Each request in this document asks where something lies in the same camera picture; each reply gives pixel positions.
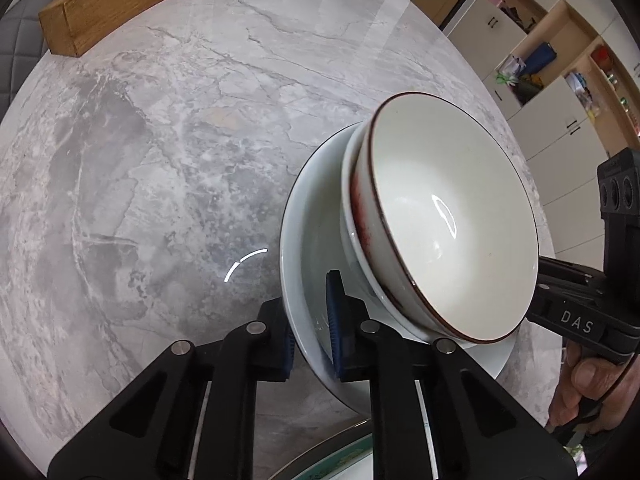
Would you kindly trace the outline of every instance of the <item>quilted cushion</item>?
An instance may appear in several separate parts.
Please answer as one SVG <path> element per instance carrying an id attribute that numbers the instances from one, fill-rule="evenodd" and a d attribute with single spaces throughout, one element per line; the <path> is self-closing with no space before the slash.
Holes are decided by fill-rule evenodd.
<path id="1" fill-rule="evenodd" d="M 0 121 L 47 51 L 38 13 L 52 0 L 20 0 L 0 18 Z"/>

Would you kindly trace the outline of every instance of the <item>round table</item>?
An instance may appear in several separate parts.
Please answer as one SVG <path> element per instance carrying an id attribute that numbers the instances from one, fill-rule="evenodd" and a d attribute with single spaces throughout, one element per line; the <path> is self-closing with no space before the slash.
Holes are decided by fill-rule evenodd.
<path id="1" fill-rule="evenodd" d="M 171 342 L 220 339 L 279 295 L 296 174 L 406 90 L 497 139 L 552 256 L 504 117 L 405 0 L 165 0 L 79 59 L 45 54 L 0 126 L 0 418 L 40 469 Z M 559 353 L 525 322 L 500 377 L 541 422 Z M 258 386 L 255 478 L 358 417 L 298 354 L 289 383 Z"/>

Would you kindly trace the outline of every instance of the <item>metal screw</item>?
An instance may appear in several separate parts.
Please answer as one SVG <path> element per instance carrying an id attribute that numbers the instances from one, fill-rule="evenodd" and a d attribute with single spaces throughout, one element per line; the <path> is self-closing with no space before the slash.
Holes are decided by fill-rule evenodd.
<path id="1" fill-rule="evenodd" d="M 360 329 L 366 334 L 375 334 L 380 329 L 380 323 L 367 319 L 360 324 Z"/>
<path id="2" fill-rule="evenodd" d="M 191 343 L 184 339 L 171 345 L 171 352 L 175 355 L 185 355 L 189 350 L 191 350 Z"/>
<path id="3" fill-rule="evenodd" d="M 453 354 L 456 349 L 456 344 L 451 339 L 438 339 L 436 348 L 443 354 Z"/>
<path id="4" fill-rule="evenodd" d="M 253 335 L 261 334 L 265 330 L 267 330 L 267 326 L 261 321 L 252 321 L 246 326 L 246 331 Z"/>

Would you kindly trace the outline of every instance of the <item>white bowl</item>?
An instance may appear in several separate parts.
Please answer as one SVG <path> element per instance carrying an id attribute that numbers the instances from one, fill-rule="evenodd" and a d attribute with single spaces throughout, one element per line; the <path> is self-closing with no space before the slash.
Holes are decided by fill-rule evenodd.
<path id="1" fill-rule="evenodd" d="M 298 175 L 282 218 L 280 280 L 282 302 L 300 352 L 322 384 L 358 413 L 370 415 L 369 381 L 343 383 L 331 361 L 331 338 L 326 314 L 325 284 L 329 270 L 340 270 L 344 290 L 367 305 L 371 319 L 397 330 L 407 339 L 413 333 L 396 322 L 375 294 L 353 275 L 340 241 L 340 172 L 349 126 L 324 142 Z M 517 334 L 492 344 L 473 345 L 469 355 L 493 378 L 504 367 Z"/>
<path id="2" fill-rule="evenodd" d="M 507 337 L 538 275 L 533 212 L 507 155 L 466 112 L 421 92 L 389 98 L 361 128 L 353 172 L 343 160 L 342 208 L 371 285 L 428 330 Z"/>
<path id="3" fill-rule="evenodd" d="M 358 240 L 355 222 L 353 221 L 353 214 L 351 213 L 351 197 L 349 188 L 351 174 L 353 173 L 353 167 L 358 159 L 358 154 L 360 153 L 360 147 L 362 145 L 365 132 L 366 128 L 363 127 L 363 124 L 360 124 L 358 129 L 351 135 L 351 139 L 349 139 L 349 143 L 347 144 L 347 148 L 344 152 L 344 157 L 342 158 L 342 174 L 340 179 L 340 199 L 342 203 L 342 208 L 340 210 L 340 239 L 344 249 L 344 256 L 349 264 L 352 276 L 358 280 L 358 284 L 371 295 L 376 296 L 388 313 L 391 314 L 396 322 L 407 330 L 407 332 L 420 341 L 430 343 L 437 338 L 442 337 L 442 333 L 416 324 L 402 314 L 402 307 L 396 307 L 393 304 L 376 280 L 373 270 L 371 270 L 371 266 L 367 261 L 364 251 L 362 250 L 360 240 Z M 471 348 L 475 345 L 475 343 L 471 343 L 463 339 L 455 337 L 453 337 L 453 339 L 455 339 L 455 341 L 465 349 Z"/>

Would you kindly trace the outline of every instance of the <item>black device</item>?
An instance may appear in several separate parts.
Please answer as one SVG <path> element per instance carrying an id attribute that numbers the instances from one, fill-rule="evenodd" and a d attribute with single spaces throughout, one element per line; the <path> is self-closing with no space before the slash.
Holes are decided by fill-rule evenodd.
<path id="1" fill-rule="evenodd" d="M 640 341 L 639 169 L 640 153 L 628 148 L 598 167 L 604 272 L 540 258 L 527 313 L 617 364 Z M 597 400 L 583 399 L 577 419 L 548 434 L 453 340 L 412 342 L 369 319 L 336 270 L 326 277 L 326 304 L 336 375 L 370 382 L 376 480 L 433 479 L 423 411 L 439 478 L 577 477 L 562 444 L 598 415 Z M 194 480 L 250 480 L 256 382 L 285 381 L 292 356 L 280 298 L 222 341 L 175 342 L 57 453 L 47 478 L 184 480 L 191 466 Z M 640 395 L 630 413 L 640 415 Z M 623 421 L 616 450 L 629 447 L 636 422 Z M 621 454 L 606 453 L 607 465 L 619 467 Z M 598 463 L 586 476 L 607 478 Z"/>
<path id="2" fill-rule="evenodd" d="M 625 148 L 598 167 L 604 272 L 540 258 L 527 319 L 615 364 L 640 342 L 640 153 Z"/>

